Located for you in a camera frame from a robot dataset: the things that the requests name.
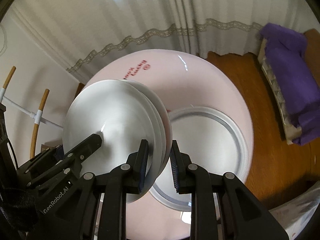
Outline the white grey-band bowl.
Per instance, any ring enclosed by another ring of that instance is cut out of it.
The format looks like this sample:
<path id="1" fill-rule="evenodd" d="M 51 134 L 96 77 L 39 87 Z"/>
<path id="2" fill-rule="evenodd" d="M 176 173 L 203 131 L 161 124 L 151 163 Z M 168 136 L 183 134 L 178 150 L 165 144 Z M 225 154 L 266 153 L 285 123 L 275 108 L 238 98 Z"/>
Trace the white grey-band bowl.
<path id="1" fill-rule="evenodd" d="M 92 134 L 101 146 L 82 163 L 80 175 L 106 174 L 149 143 L 149 157 L 141 194 L 128 194 L 132 203 L 155 182 L 162 163 L 163 141 L 157 115 L 149 100 L 128 82 L 103 80 L 86 87 L 71 104 L 63 124 L 63 149 L 69 152 Z"/>

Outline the grey-rimmed white plate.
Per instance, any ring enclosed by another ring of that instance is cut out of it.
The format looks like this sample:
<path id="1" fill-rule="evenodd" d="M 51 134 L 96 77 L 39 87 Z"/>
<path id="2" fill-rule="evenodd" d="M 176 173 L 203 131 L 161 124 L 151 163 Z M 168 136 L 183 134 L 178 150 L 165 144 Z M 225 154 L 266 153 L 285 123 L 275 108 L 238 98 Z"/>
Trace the grey-rimmed white plate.
<path id="1" fill-rule="evenodd" d="M 197 106 L 169 113 L 172 137 L 180 152 L 208 172 L 234 173 L 246 182 L 252 154 L 238 125 L 217 109 Z"/>

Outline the white sheer curtain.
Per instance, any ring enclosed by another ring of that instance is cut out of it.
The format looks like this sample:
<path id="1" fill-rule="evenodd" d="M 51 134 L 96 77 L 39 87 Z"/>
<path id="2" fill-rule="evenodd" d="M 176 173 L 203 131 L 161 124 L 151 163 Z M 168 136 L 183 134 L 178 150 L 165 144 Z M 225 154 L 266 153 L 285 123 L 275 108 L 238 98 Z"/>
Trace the white sheer curtain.
<path id="1" fill-rule="evenodd" d="M 11 9 L 34 41 L 84 82 L 139 50 L 255 54 L 268 23 L 301 33 L 319 28 L 306 0 L 15 0 Z"/>

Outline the wooden white drying rack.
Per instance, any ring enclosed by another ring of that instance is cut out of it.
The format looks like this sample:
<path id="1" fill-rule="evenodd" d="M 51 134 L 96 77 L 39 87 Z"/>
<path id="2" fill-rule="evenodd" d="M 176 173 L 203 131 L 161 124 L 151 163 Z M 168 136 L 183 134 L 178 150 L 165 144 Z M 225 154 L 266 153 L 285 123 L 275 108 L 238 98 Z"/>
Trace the wooden white drying rack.
<path id="1" fill-rule="evenodd" d="M 6 102 L 12 104 L 15 108 L 20 110 L 22 113 L 24 113 L 24 114 L 28 115 L 29 117 L 31 117 L 32 119 L 34 119 L 33 133 L 32 133 L 32 136 L 31 136 L 31 146 L 30 146 L 30 159 L 32 159 L 33 157 L 35 157 L 36 142 L 37 142 L 37 136 L 38 136 L 38 133 L 39 133 L 40 123 L 56 127 L 56 128 L 58 128 L 60 130 L 63 130 L 63 127 L 42 117 L 43 116 L 43 110 L 44 110 L 44 107 L 46 105 L 46 102 L 47 102 L 47 99 L 48 99 L 48 95 L 49 95 L 49 92 L 50 92 L 49 89 L 45 89 L 45 91 L 43 93 L 43 96 L 41 98 L 40 105 L 39 105 L 38 110 L 37 110 L 36 113 L 31 112 L 31 111 L 23 108 L 22 106 L 20 106 L 19 104 L 13 102 L 12 100 L 10 100 L 9 98 L 7 98 L 5 96 L 5 93 L 7 91 L 7 87 L 9 85 L 9 83 L 10 83 L 10 81 L 11 81 L 11 79 L 12 79 L 14 73 L 15 73 L 15 71 L 16 71 L 16 67 L 12 66 L 9 74 L 6 77 L 6 80 L 3 83 L 3 86 L 1 87 L 1 102 L 3 100 L 5 100 Z"/>

